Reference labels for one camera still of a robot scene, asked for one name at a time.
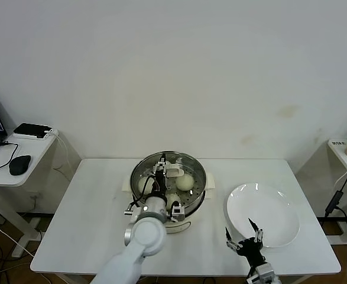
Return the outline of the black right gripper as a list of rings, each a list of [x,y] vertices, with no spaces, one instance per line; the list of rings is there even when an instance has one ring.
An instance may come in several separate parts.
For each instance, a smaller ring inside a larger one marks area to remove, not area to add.
[[[233,251],[237,251],[239,256],[247,258],[247,262],[251,267],[257,267],[266,263],[265,257],[261,254],[263,247],[262,238],[263,230],[259,228],[253,220],[248,219],[251,227],[255,231],[254,238],[248,238],[240,241],[238,244],[232,240],[232,237],[227,228],[226,231],[226,245]]]

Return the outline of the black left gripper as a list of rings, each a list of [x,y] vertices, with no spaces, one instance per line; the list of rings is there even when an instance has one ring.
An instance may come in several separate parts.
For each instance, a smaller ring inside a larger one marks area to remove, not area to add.
[[[153,175],[155,175],[154,193],[158,193],[161,196],[166,195],[166,171],[167,171],[167,159],[166,154],[163,153],[160,157],[160,163],[156,163],[153,167]]]

